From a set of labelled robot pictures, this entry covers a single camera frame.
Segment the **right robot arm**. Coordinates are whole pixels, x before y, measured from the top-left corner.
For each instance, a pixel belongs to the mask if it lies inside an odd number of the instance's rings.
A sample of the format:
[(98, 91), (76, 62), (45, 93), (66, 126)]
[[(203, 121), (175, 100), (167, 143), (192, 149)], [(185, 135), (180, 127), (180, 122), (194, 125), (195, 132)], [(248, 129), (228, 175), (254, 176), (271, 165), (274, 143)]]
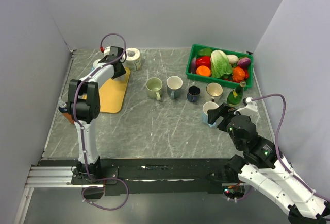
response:
[(290, 223), (326, 223), (329, 201), (309, 190), (275, 144), (258, 135), (251, 120), (256, 114), (254, 102), (239, 109), (223, 103), (207, 111), (209, 124), (223, 118), (218, 129), (227, 132), (235, 148), (243, 153), (226, 163), (226, 178), (258, 190), (282, 209)]

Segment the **grey mug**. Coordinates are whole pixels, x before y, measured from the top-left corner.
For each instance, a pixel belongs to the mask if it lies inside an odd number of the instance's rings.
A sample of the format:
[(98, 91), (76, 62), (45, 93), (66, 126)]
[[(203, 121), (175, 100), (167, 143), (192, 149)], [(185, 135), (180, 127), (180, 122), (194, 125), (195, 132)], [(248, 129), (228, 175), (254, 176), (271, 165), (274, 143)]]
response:
[(171, 76), (166, 81), (167, 94), (170, 99), (176, 99), (180, 97), (182, 92), (183, 80), (178, 76)]

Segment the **light blue faceted mug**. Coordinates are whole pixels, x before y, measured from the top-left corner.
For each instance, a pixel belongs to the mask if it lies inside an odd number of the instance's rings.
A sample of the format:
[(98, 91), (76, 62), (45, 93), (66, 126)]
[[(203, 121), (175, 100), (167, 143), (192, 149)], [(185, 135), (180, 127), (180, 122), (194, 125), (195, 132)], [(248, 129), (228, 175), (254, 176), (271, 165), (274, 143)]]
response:
[(218, 107), (219, 107), (219, 105), (215, 102), (212, 102), (212, 101), (206, 102), (202, 107), (202, 123), (208, 124), (209, 127), (211, 127), (211, 128), (216, 127), (216, 122), (214, 122), (213, 124), (208, 123), (207, 111), (211, 110), (211, 109), (216, 109)]

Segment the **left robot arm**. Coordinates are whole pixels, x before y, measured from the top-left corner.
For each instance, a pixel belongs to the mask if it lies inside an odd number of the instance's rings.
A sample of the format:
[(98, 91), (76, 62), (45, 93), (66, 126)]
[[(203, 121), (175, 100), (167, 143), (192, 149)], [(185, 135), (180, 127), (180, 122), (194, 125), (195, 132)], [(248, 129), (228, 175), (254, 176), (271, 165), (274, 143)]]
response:
[(109, 79), (123, 76), (126, 70), (122, 59), (127, 58), (125, 49), (110, 46), (104, 51), (97, 67), (79, 80), (71, 80), (68, 88), (68, 113), (77, 129), (79, 157), (77, 174), (89, 183), (101, 180), (101, 160), (96, 148), (95, 122), (100, 114), (99, 88)]

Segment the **dark blue mug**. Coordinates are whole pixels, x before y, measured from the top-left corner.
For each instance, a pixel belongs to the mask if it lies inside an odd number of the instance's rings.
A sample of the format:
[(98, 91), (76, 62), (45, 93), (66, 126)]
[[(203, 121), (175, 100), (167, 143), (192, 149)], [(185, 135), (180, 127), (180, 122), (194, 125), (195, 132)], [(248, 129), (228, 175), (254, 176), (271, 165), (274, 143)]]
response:
[(201, 93), (201, 90), (199, 87), (197, 87), (195, 85), (191, 86), (187, 92), (187, 100), (191, 103), (196, 103), (199, 98), (200, 93)]

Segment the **light green mug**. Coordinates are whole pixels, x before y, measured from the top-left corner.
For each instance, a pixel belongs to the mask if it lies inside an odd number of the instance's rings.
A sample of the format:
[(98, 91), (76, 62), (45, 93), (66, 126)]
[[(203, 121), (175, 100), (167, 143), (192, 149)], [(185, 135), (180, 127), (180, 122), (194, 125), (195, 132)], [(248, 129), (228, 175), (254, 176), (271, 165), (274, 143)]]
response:
[(147, 80), (146, 82), (146, 91), (147, 91), (147, 96), (150, 99), (155, 99), (157, 101), (161, 101), (161, 96), (162, 96), (162, 81), (159, 78), (152, 77)]

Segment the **white blue mug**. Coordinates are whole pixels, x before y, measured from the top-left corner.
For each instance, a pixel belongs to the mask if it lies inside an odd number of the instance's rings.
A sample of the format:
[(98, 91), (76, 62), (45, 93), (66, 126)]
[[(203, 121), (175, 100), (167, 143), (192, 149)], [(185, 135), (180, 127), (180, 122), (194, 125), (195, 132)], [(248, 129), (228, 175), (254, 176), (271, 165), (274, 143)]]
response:
[(94, 71), (98, 67), (99, 62), (100, 62), (100, 59), (97, 59), (93, 62), (91, 71)]

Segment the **cream beige mug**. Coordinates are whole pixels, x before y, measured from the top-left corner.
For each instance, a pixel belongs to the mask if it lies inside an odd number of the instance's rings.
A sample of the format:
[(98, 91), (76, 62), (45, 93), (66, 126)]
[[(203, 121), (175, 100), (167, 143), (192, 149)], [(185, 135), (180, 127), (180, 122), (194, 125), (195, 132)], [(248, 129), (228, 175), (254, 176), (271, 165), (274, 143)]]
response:
[(220, 84), (212, 82), (206, 86), (205, 101), (218, 102), (223, 94), (223, 88)]

